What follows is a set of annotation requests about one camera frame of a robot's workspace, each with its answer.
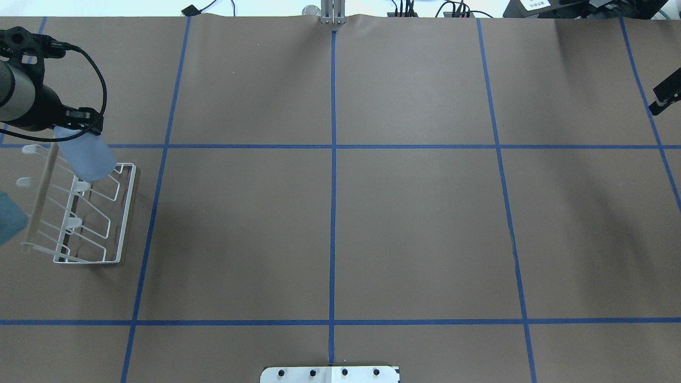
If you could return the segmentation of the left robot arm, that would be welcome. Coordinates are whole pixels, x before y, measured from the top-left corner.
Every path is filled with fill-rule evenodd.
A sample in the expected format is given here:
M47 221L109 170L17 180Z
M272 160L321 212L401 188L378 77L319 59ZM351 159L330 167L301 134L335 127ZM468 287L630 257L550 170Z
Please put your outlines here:
M40 60L2 61L1 112L3 124L24 131L8 131L8 136L56 145L83 181L104 179L116 166L116 157L102 138L105 105L98 111L63 104L56 91L44 84Z

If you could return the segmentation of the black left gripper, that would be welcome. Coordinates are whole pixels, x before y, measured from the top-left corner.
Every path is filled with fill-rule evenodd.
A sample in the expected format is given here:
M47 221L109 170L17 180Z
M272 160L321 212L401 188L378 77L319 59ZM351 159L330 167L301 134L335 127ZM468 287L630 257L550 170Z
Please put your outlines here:
M82 136L85 133L100 136L104 129L104 114L93 107L51 107L51 124L54 136Z

